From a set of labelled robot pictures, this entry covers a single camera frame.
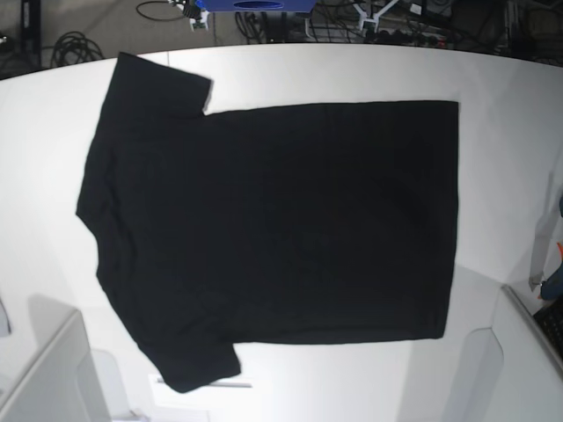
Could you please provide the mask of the grey partition panel right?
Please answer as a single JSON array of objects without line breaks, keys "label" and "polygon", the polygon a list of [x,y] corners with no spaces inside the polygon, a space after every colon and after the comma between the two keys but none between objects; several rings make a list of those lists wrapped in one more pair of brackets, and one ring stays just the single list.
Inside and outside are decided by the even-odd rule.
[{"label": "grey partition panel right", "polygon": [[485,421],[561,421],[562,361],[513,290],[499,295],[492,326],[503,352]]}]

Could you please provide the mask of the white table slot plate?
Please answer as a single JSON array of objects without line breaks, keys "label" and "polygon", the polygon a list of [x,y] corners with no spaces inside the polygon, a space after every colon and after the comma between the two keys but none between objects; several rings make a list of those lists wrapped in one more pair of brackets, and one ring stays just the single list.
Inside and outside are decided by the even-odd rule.
[{"label": "white table slot plate", "polygon": [[178,410],[241,410],[255,397],[253,383],[245,378],[222,379],[196,390],[179,393],[165,384],[161,375],[149,374],[149,385],[158,407]]}]

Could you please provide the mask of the blue plastic bin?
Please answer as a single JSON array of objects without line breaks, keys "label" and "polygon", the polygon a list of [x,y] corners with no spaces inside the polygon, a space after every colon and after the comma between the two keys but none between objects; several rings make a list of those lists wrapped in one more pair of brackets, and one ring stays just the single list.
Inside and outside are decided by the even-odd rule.
[{"label": "blue plastic bin", "polygon": [[204,9],[211,12],[234,11],[291,11],[310,12],[317,0],[202,0]]}]

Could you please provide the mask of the white tripod stand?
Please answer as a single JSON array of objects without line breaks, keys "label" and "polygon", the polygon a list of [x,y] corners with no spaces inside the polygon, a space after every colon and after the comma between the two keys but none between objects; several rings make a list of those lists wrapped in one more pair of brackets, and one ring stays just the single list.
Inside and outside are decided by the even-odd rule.
[{"label": "white tripod stand", "polygon": [[373,11],[372,1],[354,1],[353,7],[358,14],[357,28],[360,31],[372,29],[375,33],[378,32],[381,18],[390,11],[398,0],[387,1],[379,11]]}]

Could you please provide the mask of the black keyboard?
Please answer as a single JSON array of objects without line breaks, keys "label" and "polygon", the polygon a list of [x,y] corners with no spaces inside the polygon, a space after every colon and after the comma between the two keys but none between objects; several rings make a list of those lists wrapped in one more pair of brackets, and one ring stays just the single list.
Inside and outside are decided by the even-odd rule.
[{"label": "black keyboard", "polygon": [[559,356],[562,356],[562,301],[556,301],[549,307],[539,310],[534,315],[534,319]]}]

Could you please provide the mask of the grey partition panel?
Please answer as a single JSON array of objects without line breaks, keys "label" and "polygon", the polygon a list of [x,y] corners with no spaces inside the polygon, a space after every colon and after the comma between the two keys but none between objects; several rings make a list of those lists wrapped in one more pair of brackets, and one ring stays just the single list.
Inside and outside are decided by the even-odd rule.
[{"label": "grey partition panel", "polygon": [[499,295],[492,326],[503,352],[485,421],[561,421],[562,361],[513,290]]},{"label": "grey partition panel", "polygon": [[110,421],[82,314],[73,310],[1,399],[2,421]]}]

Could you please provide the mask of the black T-shirt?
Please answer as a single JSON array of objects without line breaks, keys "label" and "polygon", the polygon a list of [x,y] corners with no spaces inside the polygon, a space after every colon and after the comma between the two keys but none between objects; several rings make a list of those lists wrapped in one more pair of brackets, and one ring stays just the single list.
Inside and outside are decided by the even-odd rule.
[{"label": "black T-shirt", "polygon": [[165,383],[238,375],[240,343],[442,337],[458,103],[207,115],[211,87],[120,55],[77,203],[99,284]]}]

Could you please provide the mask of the grey partition panel left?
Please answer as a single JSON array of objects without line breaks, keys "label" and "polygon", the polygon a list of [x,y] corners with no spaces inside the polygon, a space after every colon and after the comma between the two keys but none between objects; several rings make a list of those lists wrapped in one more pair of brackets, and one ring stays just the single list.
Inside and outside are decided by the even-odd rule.
[{"label": "grey partition panel left", "polygon": [[110,421],[82,314],[73,310],[1,399],[2,421]]}]

